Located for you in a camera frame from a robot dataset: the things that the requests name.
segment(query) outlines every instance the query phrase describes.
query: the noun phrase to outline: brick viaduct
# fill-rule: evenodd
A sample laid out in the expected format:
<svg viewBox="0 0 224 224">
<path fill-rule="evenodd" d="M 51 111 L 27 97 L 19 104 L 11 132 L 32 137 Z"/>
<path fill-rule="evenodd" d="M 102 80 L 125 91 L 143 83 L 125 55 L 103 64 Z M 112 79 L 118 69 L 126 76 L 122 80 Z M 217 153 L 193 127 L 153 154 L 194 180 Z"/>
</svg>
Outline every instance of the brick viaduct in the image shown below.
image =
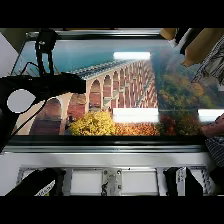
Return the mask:
<svg viewBox="0 0 224 224">
<path fill-rule="evenodd" d="M 19 127 L 43 102 L 20 115 Z M 48 100 L 44 109 L 29 121 L 18 135 L 64 134 L 66 118 L 75 119 L 88 111 L 113 108 L 158 107 L 155 75 L 150 60 L 134 61 L 86 78 L 86 93 L 67 93 Z"/>
</svg>

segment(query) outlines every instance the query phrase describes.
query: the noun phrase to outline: orange foliage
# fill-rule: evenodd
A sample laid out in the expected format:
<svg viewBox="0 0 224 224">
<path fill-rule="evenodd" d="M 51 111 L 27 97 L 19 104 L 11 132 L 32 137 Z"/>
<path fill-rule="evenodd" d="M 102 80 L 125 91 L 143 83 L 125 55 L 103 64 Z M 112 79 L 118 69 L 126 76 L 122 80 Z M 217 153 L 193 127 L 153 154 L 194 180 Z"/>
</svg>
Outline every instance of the orange foliage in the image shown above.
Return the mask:
<svg viewBox="0 0 224 224">
<path fill-rule="evenodd" d="M 117 123 L 115 124 L 116 132 L 115 135 L 147 135 L 155 136 L 159 135 L 155 126 L 151 123 Z"/>
</svg>

